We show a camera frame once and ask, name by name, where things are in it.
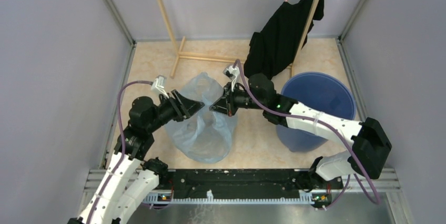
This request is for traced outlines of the light blue plastic trash bag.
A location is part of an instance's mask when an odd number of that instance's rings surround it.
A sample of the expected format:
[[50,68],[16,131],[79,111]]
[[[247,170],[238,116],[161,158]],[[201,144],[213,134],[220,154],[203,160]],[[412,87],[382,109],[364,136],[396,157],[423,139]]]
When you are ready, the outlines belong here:
[[222,93],[223,87],[215,79],[206,72],[200,73],[180,90],[180,94],[201,101],[205,106],[187,120],[165,125],[175,147],[194,161],[214,164],[223,160],[231,150],[238,118],[209,110]]

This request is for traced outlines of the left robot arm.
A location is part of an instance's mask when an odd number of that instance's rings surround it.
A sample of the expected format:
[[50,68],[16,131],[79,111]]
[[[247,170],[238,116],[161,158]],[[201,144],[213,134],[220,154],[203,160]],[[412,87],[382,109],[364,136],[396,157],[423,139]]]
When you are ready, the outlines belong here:
[[158,158],[144,160],[154,143],[153,133],[170,121],[192,117],[205,104],[176,90],[159,98],[159,105],[147,96],[133,101],[128,125],[121,132],[104,177],[85,209],[69,223],[127,223],[152,190],[166,187],[167,164]]

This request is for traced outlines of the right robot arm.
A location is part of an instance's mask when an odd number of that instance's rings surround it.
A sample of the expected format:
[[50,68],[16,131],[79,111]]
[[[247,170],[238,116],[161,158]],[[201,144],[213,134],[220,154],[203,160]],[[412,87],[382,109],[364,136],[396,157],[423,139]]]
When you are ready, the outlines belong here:
[[231,117],[239,108],[261,109],[274,125],[305,131],[345,147],[343,152],[313,162],[308,180],[315,188],[323,188],[330,180],[345,175],[378,179],[392,149],[376,119],[348,120],[310,108],[277,93],[273,82],[263,74],[253,75],[246,87],[227,83],[222,96],[209,109]]

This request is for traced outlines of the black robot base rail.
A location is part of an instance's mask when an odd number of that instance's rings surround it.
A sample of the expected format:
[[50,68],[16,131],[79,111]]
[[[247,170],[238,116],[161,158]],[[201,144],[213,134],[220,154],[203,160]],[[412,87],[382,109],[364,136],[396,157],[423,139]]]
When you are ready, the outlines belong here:
[[330,181],[304,169],[176,169],[160,180],[158,190],[174,199],[298,199],[305,192],[342,189],[340,177]]

